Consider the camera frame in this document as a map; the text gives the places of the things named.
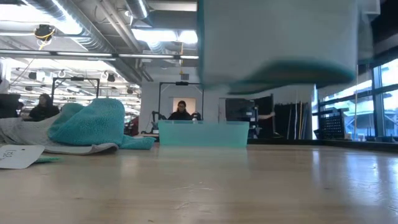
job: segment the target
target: metal frame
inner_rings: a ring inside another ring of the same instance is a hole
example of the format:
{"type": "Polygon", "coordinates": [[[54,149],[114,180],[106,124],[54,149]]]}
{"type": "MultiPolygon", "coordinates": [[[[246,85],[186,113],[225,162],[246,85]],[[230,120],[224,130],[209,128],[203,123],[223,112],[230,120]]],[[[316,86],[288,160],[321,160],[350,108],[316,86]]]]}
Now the metal frame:
{"type": "Polygon", "coordinates": [[[65,81],[65,80],[71,80],[71,81],[94,80],[94,81],[97,81],[96,98],[98,98],[98,95],[100,93],[100,79],[99,78],[83,78],[83,77],[58,78],[57,77],[57,78],[52,78],[51,100],[54,100],[55,89],[58,88],[58,86],[60,85],[60,84],[58,84],[57,86],[55,86],[55,82],[57,80],[63,80],[63,81],[65,81]]]}
{"type": "MultiPolygon", "coordinates": [[[[162,95],[162,85],[163,84],[174,84],[177,85],[178,82],[160,82],[159,83],[159,104],[157,107],[157,111],[160,112],[160,102],[162,100],[161,95],[162,95]]],[[[201,83],[188,83],[188,85],[199,85],[201,86],[201,83]]],[[[203,116],[203,106],[205,105],[205,90],[202,89],[202,93],[201,93],[201,119],[203,120],[204,116],[203,116]]]]}
{"type": "MultiPolygon", "coordinates": [[[[382,88],[381,81],[381,67],[378,66],[372,70],[372,90],[377,90],[382,88]]],[[[376,94],[375,91],[372,92],[373,98],[373,120],[374,120],[374,135],[384,136],[384,100],[382,93],[376,94]]]]}
{"type": "Polygon", "coordinates": [[[194,55],[164,55],[164,54],[117,54],[117,53],[94,53],[94,52],[59,52],[44,50],[8,50],[0,49],[2,57],[11,58],[51,58],[51,59],[78,59],[78,60],[109,60],[117,58],[142,58],[142,59],[171,59],[171,60],[198,60],[194,55]]]}

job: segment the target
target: blurred container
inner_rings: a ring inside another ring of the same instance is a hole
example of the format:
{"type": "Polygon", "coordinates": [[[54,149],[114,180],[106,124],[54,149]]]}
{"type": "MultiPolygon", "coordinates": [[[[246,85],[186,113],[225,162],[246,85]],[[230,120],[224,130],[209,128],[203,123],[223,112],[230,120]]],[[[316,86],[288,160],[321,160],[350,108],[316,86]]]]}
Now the blurred container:
{"type": "Polygon", "coordinates": [[[249,123],[228,121],[159,121],[162,146],[246,147],[249,123]]]}

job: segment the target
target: white paper tag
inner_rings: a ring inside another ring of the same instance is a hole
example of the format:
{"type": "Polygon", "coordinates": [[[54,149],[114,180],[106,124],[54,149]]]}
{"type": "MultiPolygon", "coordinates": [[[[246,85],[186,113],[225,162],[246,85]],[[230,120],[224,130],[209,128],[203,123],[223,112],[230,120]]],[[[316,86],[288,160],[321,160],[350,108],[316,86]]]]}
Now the white paper tag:
{"type": "Polygon", "coordinates": [[[34,163],[44,151],[44,146],[0,147],[0,168],[25,169],[34,163]]]}

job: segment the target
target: desk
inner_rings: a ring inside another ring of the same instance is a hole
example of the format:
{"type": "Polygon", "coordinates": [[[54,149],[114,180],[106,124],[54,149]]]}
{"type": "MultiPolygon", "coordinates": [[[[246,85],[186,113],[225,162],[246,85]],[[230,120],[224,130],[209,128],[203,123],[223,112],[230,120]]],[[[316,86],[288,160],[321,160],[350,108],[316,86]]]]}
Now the desk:
{"type": "Polygon", "coordinates": [[[320,146],[119,150],[0,170],[0,223],[398,223],[398,155],[320,146]]]}

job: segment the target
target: woman with dark hair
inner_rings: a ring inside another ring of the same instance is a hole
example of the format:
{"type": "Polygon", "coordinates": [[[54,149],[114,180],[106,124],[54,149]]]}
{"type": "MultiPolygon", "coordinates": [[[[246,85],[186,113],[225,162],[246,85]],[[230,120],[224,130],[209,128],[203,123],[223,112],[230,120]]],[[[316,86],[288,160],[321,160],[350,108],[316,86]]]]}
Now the woman with dark hair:
{"type": "Polygon", "coordinates": [[[169,117],[169,120],[191,121],[192,117],[185,109],[186,107],[187,104],[185,103],[185,101],[179,101],[177,111],[172,113],[172,115],[169,117]]]}
{"type": "Polygon", "coordinates": [[[39,96],[39,104],[29,113],[28,121],[42,121],[60,113],[57,106],[52,105],[51,97],[48,94],[39,96]]]}

